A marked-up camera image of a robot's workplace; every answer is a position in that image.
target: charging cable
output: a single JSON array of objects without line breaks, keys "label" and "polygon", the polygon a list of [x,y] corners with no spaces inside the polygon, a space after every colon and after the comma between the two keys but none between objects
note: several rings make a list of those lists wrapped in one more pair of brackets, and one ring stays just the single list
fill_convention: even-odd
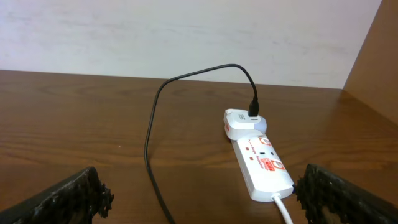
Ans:
[{"label": "charging cable", "polygon": [[273,201],[276,203],[278,206],[286,224],[293,224],[293,221],[284,205],[284,203],[280,199],[280,194],[275,194],[272,196]]},{"label": "charging cable", "polygon": [[253,80],[251,79],[249,73],[246,71],[246,69],[244,69],[242,66],[236,65],[236,64],[220,65],[220,66],[207,68],[207,69],[200,70],[200,71],[197,71],[197,72],[192,72],[192,73],[188,73],[188,74],[185,74],[185,75],[180,75],[180,76],[168,79],[159,87],[159,89],[157,90],[157,93],[155,95],[154,105],[152,106],[152,112],[150,114],[150,120],[149,120],[149,125],[148,125],[147,136],[145,138],[144,161],[145,161],[145,166],[147,168],[150,181],[152,182],[152,185],[154,186],[154,190],[155,190],[155,194],[156,194],[157,200],[159,201],[160,206],[162,207],[162,210],[163,210],[167,220],[171,224],[174,224],[175,221],[173,219],[173,216],[169,212],[169,210],[168,210],[168,208],[166,206],[166,203],[163,200],[162,194],[160,193],[159,187],[156,184],[156,180],[155,180],[154,174],[152,173],[152,169],[150,168],[150,164],[149,164],[149,160],[148,160],[149,136],[150,136],[150,131],[152,130],[152,123],[154,122],[157,99],[159,98],[160,91],[162,91],[163,87],[166,86],[167,84],[169,84],[172,81],[179,80],[181,78],[190,77],[192,75],[198,75],[198,74],[201,74],[201,73],[210,72],[210,71],[214,71],[214,70],[221,69],[221,68],[229,68],[229,67],[235,67],[235,68],[238,68],[238,69],[242,70],[242,72],[248,77],[248,79],[250,81],[250,84],[253,87],[253,91],[254,91],[253,100],[252,100],[252,102],[249,105],[249,116],[257,116],[259,114],[259,102],[258,102],[258,98],[257,98],[257,88],[256,88]]}]

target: wood grain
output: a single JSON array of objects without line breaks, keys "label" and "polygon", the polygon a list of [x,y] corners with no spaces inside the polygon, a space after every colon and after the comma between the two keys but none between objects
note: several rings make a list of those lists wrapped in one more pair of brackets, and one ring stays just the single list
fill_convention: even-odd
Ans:
[{"label": "wood grain", "polygon": [[344,89],[398,124],[398,1],[383,0]]},{"label": "wood grain", "polygon": [[[0,72],[0,210],[86,166],[115,194],[95,223],[166,223],[143,160],[163,80]],[[341,90],[257,86],[267,135],[294,180],[320,164],[398,204],[398,127]],[[177,223],[283,223],[249,198],[223,132],[226,108],[247,108],[248,84],[177,81],[159,98],[149,154]],[[284,199],[295,223],[300,204]]]}]

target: white plug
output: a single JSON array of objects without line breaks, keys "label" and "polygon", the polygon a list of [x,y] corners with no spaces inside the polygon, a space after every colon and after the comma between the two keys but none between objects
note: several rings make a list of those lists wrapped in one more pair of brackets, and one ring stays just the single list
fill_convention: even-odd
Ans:
[{"label": "white plug", "polygon": [[260,136],[267,130],[266,120],[262,116],[249,117],[246,110],[226,110],[224,123],[225,133],[230,140],[238,140],[244,136]]},{"label": "white plug", "polygon": [[250,197],[272,202],[276,194],[280,198],[292,194],[293,180],[265,135],[265,119],[251,118],[245,110],[228,109],[224,122]]}]

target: extension lead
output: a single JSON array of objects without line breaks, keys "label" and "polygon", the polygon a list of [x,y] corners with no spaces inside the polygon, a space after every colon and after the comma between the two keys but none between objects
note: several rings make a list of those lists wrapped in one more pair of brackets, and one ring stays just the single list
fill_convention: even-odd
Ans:
[{"label": "extension lead", "polygon": [[[253,164],[254,164],[253,156],[248,157],[245,155],[245,157],[243,157],[244,153],[240,153],[240,151],[246,150],[246,148],[248,148],[248,147],[240,148],[238,142],[244,141],[242,143],[242,144],[244,144],[245,142],[247,143],[247,141],[248,141],[247,137],[258,138],[258,136],[263,136],[263,135],[265,136],[266,122],[263,117],[258,116],[259,103],[258,103],[258,97],[257,97],[257,89],[256,89],[256,86],[255,86],[252,78],[250,77],[250,75],[246,71],[246,69],[244,69],[242,66],[236,65],[236,64],[220,65],[217,67],[207,68],[207,69],[200,70],[197,72],[192,72],[192,73],[188,73],[185,75],[177,76],[177,77],[166,80],[157,90],[157,93],[156,93],[155,99],[154,99],[154,104],[152,106],[152,112],[150,114],[148,131],[147,131],[147,136],[146,136],[145,145],[144,145],[145,166],[148,171],[150,181],[152,182],[152,185],[154,187],[156,197],[160,203],[160,206],[162,207],[162,210],[163,210],[167,220],[170,223],[174,224],[175,223],[174,219],[163,200],[162,194],[160,193],[159,187],[157,186],[155,177],[152,173],[152,169],[150,168],[150,164],[149,164],[149,160],[148,160],[149,137],[150,137],[150,132],[152,130],[152,123],[154,121],[156,104],[157,104],[157,100],[159,98],[160,92],[162,91],[164,86],[166,86],[167,84],[169,84],[172,81],[179,80],[181,78],[190,77],[192,75],[198,75],[201,73],[210,72],[210,71],[218,70],[221,68],[228,68],[228,67],[235,67],[235,68],[239,68],[240,70],[242,70],[242,72],[247,76],[248,80],[250,81],[250,84],[254,91],[254,97],[253,97],[252,102],[249,105],[249,111],[228,109],[228,110],[226,110],[226,114],[224,115],[225,131],[226,131],[228,137],[231,139],[231,142],[233,142],[235,154],[238,158],[238,162],[241,167],[246,186],[248,187],[249,193],[251,194],[251,198],[253,200],[258,200],[258,201],[263,201],[263,202],[275,201],[275,203],[277,204],[280,212],[282,213],[286,223],[292,223],[292,221],[289,217],[289,213],[287,212],[282,201],[280,200],[280,197],[284,198],[286,196],[289,196],[292,193],[293,181],[290,178],[290,176],[287,174],[288,178],[286,178],[286,176],[284,176],[284,174],[280,173],[281,177],[283,177],[283,178],[281,178],[281,179],[283,179],[283,181],[280,181],[277,184],[277,186],[280,187],[279,189],[270,189],[269,187],[264,188],[264,186],[259,185],[259,183],[261,183],[261,182],[265,183],[265,182],[267,182],[267,179],[261,177],[262,175],[259,174],[258,172],[259,171],[265,172],[266,171],[265,169],[267,169],[267,171],[269,171],[269,172],[274,171],[274,173],[276,174],[276,172],[275,172],[276,170],[274,168],[272,168],[272,163],[270,164],[265,161],[265,162],[263,162],[263,164],[261,164],[260,157],[257,156],[256,159],[258,159],[260,161],[259,162],[260,166],[254,167],[253,166]],[[253,152],[254,152],[254,155],[257,154],[254,148],[252,149],[252,153]],[[276,152],[272,152],[272,155],[275,155],[274,162],[277,162],[274,165],[279,166],[279,168],[277,168],[277,169],[280,169],[280,166],[283,167],[283,164],[281,163],[280,159],[277,157]]]}]

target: white wall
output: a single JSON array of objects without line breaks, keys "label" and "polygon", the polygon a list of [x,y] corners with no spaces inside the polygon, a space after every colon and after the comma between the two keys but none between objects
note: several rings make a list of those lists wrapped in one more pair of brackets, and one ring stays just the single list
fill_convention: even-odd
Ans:
[{"label": "white wall", "polygon": [[0,69],[342,88],[380,2],[0,0]]}]

